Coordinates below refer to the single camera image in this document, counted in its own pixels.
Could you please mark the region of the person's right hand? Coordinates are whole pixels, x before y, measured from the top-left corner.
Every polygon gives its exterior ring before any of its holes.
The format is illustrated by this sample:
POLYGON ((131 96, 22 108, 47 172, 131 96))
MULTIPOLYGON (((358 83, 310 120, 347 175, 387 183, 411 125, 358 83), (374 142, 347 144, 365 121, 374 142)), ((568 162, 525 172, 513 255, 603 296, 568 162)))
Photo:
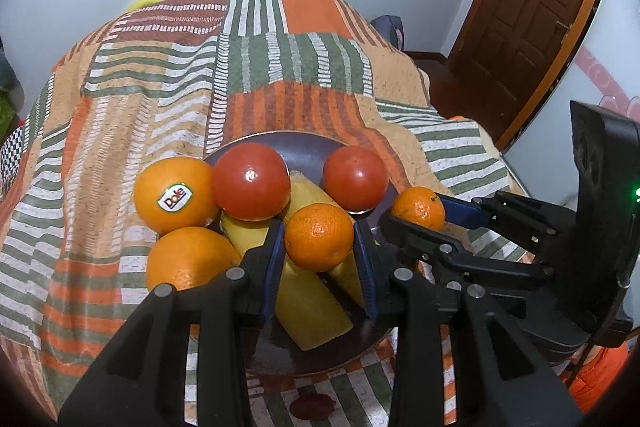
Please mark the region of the person's right hand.
POLYGON ((583 414, 587 414, 602 398, 624 367, 627 357, 627 343, 617 348, 594 346, 591 349, 576 378, 568 386, 568 392, 583 414))

